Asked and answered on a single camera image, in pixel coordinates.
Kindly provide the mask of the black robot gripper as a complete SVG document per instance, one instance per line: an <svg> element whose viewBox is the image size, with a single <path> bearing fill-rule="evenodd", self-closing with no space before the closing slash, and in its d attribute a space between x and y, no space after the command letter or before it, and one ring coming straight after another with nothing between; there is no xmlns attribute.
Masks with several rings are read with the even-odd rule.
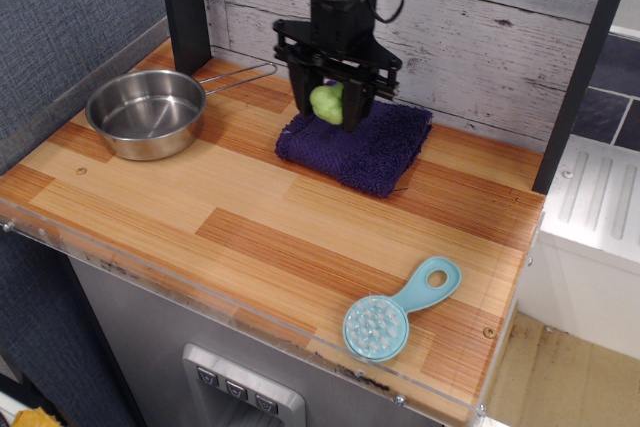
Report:
<svg viewBox="0 0 640 427"><path fill-rule="evenodd" d="M399 16L381 17L377 0L310 0L306 21L274 23L277 59L287 63L297 108L303 116L313 112L311 92L333 79L344 85L343 130L352 132L369 115L375 95L392 97L398 90L402 61L374 37L376 23L391 23Z"/></svg>

